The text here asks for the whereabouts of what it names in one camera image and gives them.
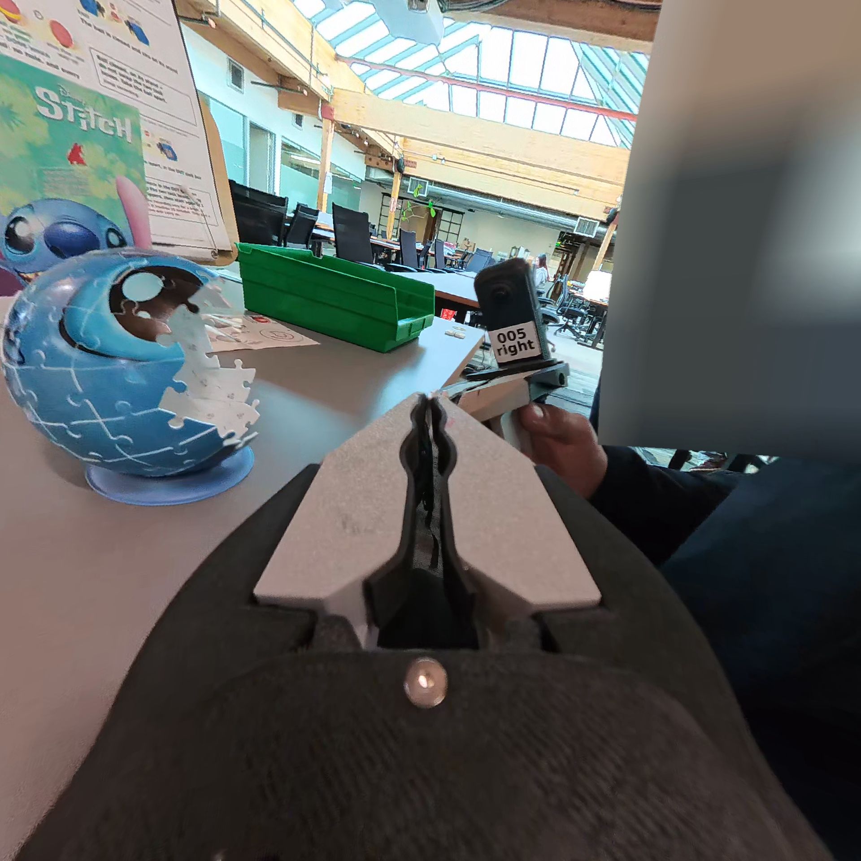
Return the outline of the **green hanging plant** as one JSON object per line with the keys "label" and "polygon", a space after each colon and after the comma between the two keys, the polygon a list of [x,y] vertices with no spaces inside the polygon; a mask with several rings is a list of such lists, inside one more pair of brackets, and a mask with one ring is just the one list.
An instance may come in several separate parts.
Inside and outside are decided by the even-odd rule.
{"label": "green hanging plant", "polygon": [[400,229],[414,232],[423,240],[431,239],[436,234],[439,204],[432,190],[429,181],[411,178],[405,195],[400,199]]}

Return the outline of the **blue round ball stand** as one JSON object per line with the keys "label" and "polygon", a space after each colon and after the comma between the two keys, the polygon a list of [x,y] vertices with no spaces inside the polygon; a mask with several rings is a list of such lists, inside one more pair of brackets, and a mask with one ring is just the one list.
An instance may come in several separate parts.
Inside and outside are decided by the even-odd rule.
{"label": "blue round ball stand", "polygon": [[251,473],[253,449],[226,447],[226,453],[181,474],[145,477],[88,466],[85,478],[102,497],[138,507],[167,507],[209,500],[233,489]]}

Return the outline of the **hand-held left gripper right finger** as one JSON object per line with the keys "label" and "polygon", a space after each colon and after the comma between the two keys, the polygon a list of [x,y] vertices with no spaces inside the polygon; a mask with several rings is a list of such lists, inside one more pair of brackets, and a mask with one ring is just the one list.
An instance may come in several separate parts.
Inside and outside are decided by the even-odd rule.
{"label": "hand-held left gripper right finger", "polygon": [[531,459],[445,397],[430,403],[444,583],[479,636],[597,608],[601,592]]}

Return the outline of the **person's right forearm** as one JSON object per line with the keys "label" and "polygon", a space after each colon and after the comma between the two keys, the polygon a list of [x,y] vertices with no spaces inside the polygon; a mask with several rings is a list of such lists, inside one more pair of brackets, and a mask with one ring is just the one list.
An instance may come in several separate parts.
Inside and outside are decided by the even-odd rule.
{"label": "person's right forearm", "polygon": [[589,501],[657,567],[667,562],[726,497],[759,474],[684,472],[646,463],[631,448],[603,447],[604,479]]}

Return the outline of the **blue cartoon puzzle ball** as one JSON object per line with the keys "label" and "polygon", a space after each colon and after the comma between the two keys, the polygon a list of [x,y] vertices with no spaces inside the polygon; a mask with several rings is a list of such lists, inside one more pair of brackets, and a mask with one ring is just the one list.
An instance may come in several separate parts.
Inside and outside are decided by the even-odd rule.
{"label": "blue cartoon puzzle ball", "polygon": [[37,432],[88,468],[168,479],[213,468],[257,435],[255,371],[223,367],[204,316],[227,313],[210,269],[152,250],[71,257],[5,322],[3,370]]}

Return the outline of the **long grey office table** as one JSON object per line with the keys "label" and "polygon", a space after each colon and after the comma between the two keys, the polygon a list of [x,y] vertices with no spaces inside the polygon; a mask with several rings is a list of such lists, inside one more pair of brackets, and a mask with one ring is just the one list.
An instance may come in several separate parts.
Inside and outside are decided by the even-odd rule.
{"label": "long grey office table", "polygon": [[388,272],[431,285],[435,295],[436,317],[465,324],[470,315],[480,312],[474,287],[476,273],[461,270],[414,271],[405,267],[390,269]]}

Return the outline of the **green plastic bin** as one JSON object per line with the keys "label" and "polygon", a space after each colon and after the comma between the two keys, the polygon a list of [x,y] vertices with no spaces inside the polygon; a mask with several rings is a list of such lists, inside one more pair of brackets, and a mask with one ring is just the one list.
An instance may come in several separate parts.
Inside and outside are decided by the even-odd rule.
{"label": "green plastic bin", "polygon": [[248,311],[387,353],[429,328],[432,285],[309,250],[239,243]]}

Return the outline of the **colourful cartoon puzzle box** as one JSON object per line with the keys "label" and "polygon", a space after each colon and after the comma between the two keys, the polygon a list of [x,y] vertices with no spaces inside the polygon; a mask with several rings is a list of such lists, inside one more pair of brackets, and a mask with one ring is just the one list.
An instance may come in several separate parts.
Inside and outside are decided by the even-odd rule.
{"label": "colourful cartoon puzzle box", "polygon": [[2,296],[92,251],[231,264],[208,131],[172,2],[3,1]]}

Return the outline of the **white instruction sheet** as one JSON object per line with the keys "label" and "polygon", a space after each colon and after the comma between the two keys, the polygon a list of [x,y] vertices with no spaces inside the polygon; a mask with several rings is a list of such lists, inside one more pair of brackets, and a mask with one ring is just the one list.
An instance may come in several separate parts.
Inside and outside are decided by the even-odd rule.
{"label": "white instruction sheet", "polygon": [[317,346],[317,341],[260,314],[204,314],[212,352]]}

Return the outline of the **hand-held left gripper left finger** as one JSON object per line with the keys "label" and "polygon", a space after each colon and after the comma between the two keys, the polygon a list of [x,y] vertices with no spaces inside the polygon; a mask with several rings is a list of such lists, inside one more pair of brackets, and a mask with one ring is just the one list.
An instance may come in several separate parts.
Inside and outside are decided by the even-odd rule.
{"label": "hand-held left gripper left finger", "polygon": [[408,396],[322,460],[255,586],[259,604],[341,617],[376,647],[406,596],[427,405]]}

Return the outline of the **person's right hand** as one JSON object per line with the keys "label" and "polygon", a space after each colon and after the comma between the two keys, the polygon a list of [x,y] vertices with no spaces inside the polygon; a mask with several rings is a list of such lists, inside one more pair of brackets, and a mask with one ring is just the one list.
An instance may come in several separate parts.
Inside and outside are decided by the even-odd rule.
{"label": "person's right hand", "polygon": [[589,500],[607,475],[608,455],[587,418],[537,403],[519,408],[517,418],[530,439],[533,463],[550,469]]}

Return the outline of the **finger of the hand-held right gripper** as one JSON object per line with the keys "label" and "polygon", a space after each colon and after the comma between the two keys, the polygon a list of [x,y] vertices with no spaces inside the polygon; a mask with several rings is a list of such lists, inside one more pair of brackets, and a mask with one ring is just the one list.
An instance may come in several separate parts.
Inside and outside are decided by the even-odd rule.
{"label": "finger of the hand-held right gripper", "polygon": [[490,380],[459,382],[442,389],[441,397],[475,420],[489,421],[530,403],[531,391],[527,374],[508,374]]}

